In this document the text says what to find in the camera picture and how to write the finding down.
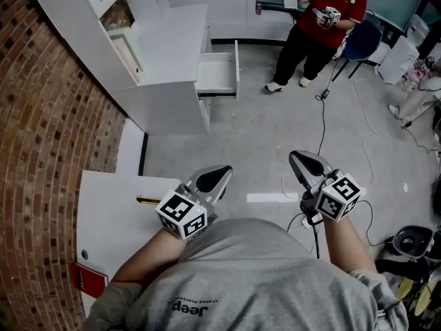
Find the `concrete floor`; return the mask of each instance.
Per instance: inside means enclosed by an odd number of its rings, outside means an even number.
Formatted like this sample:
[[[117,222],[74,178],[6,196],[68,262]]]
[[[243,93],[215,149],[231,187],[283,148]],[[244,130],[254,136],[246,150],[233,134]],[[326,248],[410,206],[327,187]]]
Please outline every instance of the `concrete floor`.
[[[232,48],[232,45],[214,46],[215,51]],[[326,88],[335,63],[332,61],[306,89],[297,84],[302,72],[299,66],[284,92],[268,94],[263,86],[272,78],[279,52],[280,48],[275,46],[239,45],[239,102],[212,101],[208,136],[149,137],[144,174],[184,181],[199,168],[230,164],[234,177],[217,205],[220,219],[258,217],[286,229],[292,217],[300,212],[297,201],[250,203],[248,194],[282,194],[282,176],[292,173],[288,154],[292,150],[317,153],[323,127],[322,104],[314,96]],[[410,134],[400,128],[400,122],[387,110],[388,103],[399,104],[403,97],[398,87],[384,84],[367,65],[361,66],[349,80],[348,74],[354,66],[349,64],[329,88],[321,155],[366,187],[365,199],[374,209],[369,231],[373,243],[395,234],[405,225],[436,227],[438,220],[431,213],[430,203],[431,184],[439,173],[434,153],[427,155],[425,150],[417,148]],[[354,82],[367,120],[378,136],[366,124]],[[430,130],[432,115],[426,113],[410,127],[419,143],[428,148],[435,145]],[[373,182],[363,139],[372,162]],[[284,184],[290,196],[293,193],[301,196],[304,192],[294,175],[287,175]],[[366,241],[371,220],[369,206],[359,203],[351,219]],[[312,230],[295,229],[301,226],[301,221],[298,217],[293,222],[290,233],[311,250]],[[319,236],[322,257],[328,259],[322,228]]]

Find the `brick wall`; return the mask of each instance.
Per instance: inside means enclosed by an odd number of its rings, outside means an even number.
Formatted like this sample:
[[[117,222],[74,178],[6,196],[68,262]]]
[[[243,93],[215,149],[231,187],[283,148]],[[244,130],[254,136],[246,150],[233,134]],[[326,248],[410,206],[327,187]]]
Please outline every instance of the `brick wall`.
[[[113,172],[124,116],[30,0],[0,0],[0,325],[78,330],[81,171]]]

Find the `red book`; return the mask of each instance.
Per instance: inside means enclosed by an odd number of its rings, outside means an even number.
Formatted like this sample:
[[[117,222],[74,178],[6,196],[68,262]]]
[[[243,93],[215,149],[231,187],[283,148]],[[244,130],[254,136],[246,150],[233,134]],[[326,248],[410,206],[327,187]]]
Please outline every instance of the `red book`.
[[[73,262],[70,265],[74,286],[91,297],[99,298],[104,291],[104,287],[108,283],[105,274],[91,270],[79,263]]]

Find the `open drawer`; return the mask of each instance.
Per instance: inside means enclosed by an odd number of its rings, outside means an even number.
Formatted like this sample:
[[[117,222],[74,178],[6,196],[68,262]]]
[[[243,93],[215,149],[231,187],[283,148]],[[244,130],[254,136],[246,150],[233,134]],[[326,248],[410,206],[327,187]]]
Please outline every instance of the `open drawer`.
[[[202,53],[196,90],[199,97],[234,97],[239,100],[239,54],[237,41],[233,52]]]

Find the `wire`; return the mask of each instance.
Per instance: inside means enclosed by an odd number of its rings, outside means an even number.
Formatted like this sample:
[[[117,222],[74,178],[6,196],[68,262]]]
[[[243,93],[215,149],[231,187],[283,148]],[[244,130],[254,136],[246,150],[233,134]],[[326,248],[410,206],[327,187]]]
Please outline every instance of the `wire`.
[[[377,15],[375,14],[375,12],[374,11],[372,11],[372,10],[370,10],[370,9],[366,9],[366,11],[369,11],[374,17],[377,17]]]
[[[363,109],[363,115],[365,116],[365,121],[366,121],[367,127],[368,127],[368,128],[369,128],[369,129],[375,134],[375,135],[379,136],[379,135],[380,135],[380,132],[377,133],[377,132],[371,127],[371,125],[369,124],[369,122],[367,121],[365,106],[363,105],[363,102],[361,101],[360,95],[358,94],[358,90],[357,90],[356,82],[355,82],[355,81],[353,82],[353,88],[354,88],[354,90],[356,91],[356,94],[357,94],[357,97],[358,97],[358,101],[360,102],[361,108]]]
[[[284,175],[282,176],[282,192],[283,192],[283,194],[284,194],[288,199],[298,200],[298,197],[290,197],[290,196],[288,196],[288,194],[285,192],[285,186],[283,185],[283,179],[285,179],[285,177],[288,176],[288,175],[295,175],[295,174],[294,174],[294,173],[287,173],[287,174],[284,174]]]
[[[287,232],[289,232],[289,229],[291,228],[291,224],[294,222],[294,219],[296,219],[297,217],[301,216],[302,214],[304,214],[304,213],[303,212],[302,213],[298,213],[298,214],[296,214],[294,216],[294,218],[291,220],[291,222],[289,222],[289,225],[288,225],[288,228],[287,228]],[[301,228],[303,228],[303,225],[301,225],[300,227],[293,228],[293,230],[297,230],[297,229],[301,229]]]
[[[325,139],[325,132],[326,132],[326,123],[325,123],[325,101],[323,99],[320,99],[323,105],[322,109],[322,120],[323,120],[323,133],[322,133],[322,140],[320,141],[320,145],[318,146],[318,152],[317,155],[320,156],[320,151],[322,150],[322,144],[323,140]]]
[[[369,243],[370,246],[379,246],[379,245],[381,245],[381,244],[386,243],[387,239],[385,239],[384,241],[381,241],[380,243],[377,243],[377,244],[372,244],[372,243],[371,243],[371,240],[369,239],[369,235],[368,235],[368,233],[369,233],[369,229],[371,229],[371,226],[372,226],[372,223],[373,223],[373,208],[372,208],[372,205],[371,205],[371,203],[370,203],[369,201],[366,201],[366,200],[360,200],[359,202],[365,202],[365,203],[367,203],[367,204],[369,205],[369,207],[371,208],[371,223],[369,223],[369,227],[366,229],[366,238],[367,238],[367,242]]]
[[[316,226],[313,225],[312,229],[314,231],[314,240],[315,240],[315,245],[316,245],[316,254],[317,254],[317,259],[320,258],[320,245],[318,244],[318,233],[317,233],[317,229]]]
[[[441,88],[438,88],[437,90],[432,90],[432,89],[430,89],[430,88],[421,88],[422,80],[424,80],[424,78],[425,78],[428,74],[429,74],[429,73],[426,73],[423,77],[421,77],[420,82],[418,82],[418,90],[420,90],[420,91],[428,91],[428,92],[438,92],[438,91],[441,91]]]
[[[433,292],[430,290],[429,285],[426,283],[424,286],[425,286],[425,287],[427,288],[427,290],[429,291],[429,293],[430,293],[430,297],[431,297],[431,295],[432,295]]]
[[[368,128],[370,129],[370,131],[371,131],[372,133],[374,133],[376,136],[380,136],[380,131],[376,132],[376,131],[371,127],[371,125],[369,124],[369,122],[368,122],[368,120],[367,120],[366,109],[365,109],[365,106],[363,105],[363,102],[361,101],[360,95],[358,94],[358,90],[357,90],[356,82],[355,82],[355,81],[353,82],[353,88],[354,88],[354,90],[356,91],[358,101],[360,102],[361,108],[363,109],[363,115],[364,115],[364,117],[365,117],[365,121],[366,121],[367,127],[368,127]],[[369,162],[369,167],[371,168],[371,181],[370,181],[367,185],[360,183],[360,184],[361,184],[362,186],[364,186],[364,187],[367,187],[367,186],[371,185],[371,184],[373,183],[373,181],[375,180],[375,173],[373,172],[372,162],[371,162],[371,159],[369,158],[369,155],[367,154],[366,147],[365,147],[365,139],[366,139],[369,135],[370,135],[370,133],[367,134],[365,137],[363,137],[363,140],[362,140],[363,151],[365,151],[365,156],[366,156],[366,158],[367,158],[367,161]]]
[[[412,134],[412,132],[408,128],[403,128],[403,129],[405,129],[413,137],[413,140],[415,141],[416,146],[419,147],[419,148],[424,148],[426,150],[427,154],[430,154],[430,152],[435,152],[436,151],[435,148],[428,149],[426,146],[420,145],[418,143],[418,141],[416,140],[416,137]]]
[[[318,146],[318,152],[317,152],[317,155],[319,155],[319,156],[320,156],[320,151],[322,150],[322,144],[323,144],[323,140],[325,139],[325,132],[326,132],[326,123],[325,123],[325,99],[328,97],[328,94],[329,94],[329,85],[331,84],[331,80],[332,80],[332,77],[333,77],[333,75],[334,75],[334,71],[336,70],[336,67],[337,67],[337,64],[338,64],[339,60],[340,60],[340,57],[336,60],[336,64],[334,65],[334,68],[332,69],[331,77],[329,78],[328,86],[326,86],[326,90],[323,91],[323,93],[322,93],[321,96],[319,96],[318,94],[317,94],[316,96],[314,96],[314,98],[315,98],[317,101],[321,101],[321,102],[322,102],[322,105],[323,105],[323,108],[322,108],[323,133],[322,133],[322,139],[321,139],[321,141],[320,141],[320,145]]]
[[[426,114],[427,111],[429,111],[430,109],[432,109],[434,106],[436,106],[439,102],[441,101],[441,99],[438,99],[437,101],[434,101],[430,107],[428,107],[424,112],[422,112],[420,115],[418,115],[414,120],[412,121],[408,121],[405,125],[404,128],[408,128],[410,125],[412,125],[412,123],[419,119],[420,117],[422,117],[424,114]]]
[[[314,250],[314,248],[316,247],[316,245],[318,245],[318,233],[320,232],[320,227],[318,227],[317,229],[317,239],[316,239],[316,233],[314,233],[314,244],[312,245],[311,250],[309,251],[309,254],[312,253],[312,250]],[[319,256],[318,259],[320,258],[320,248],[318,248],[318,252],[317,255]]]

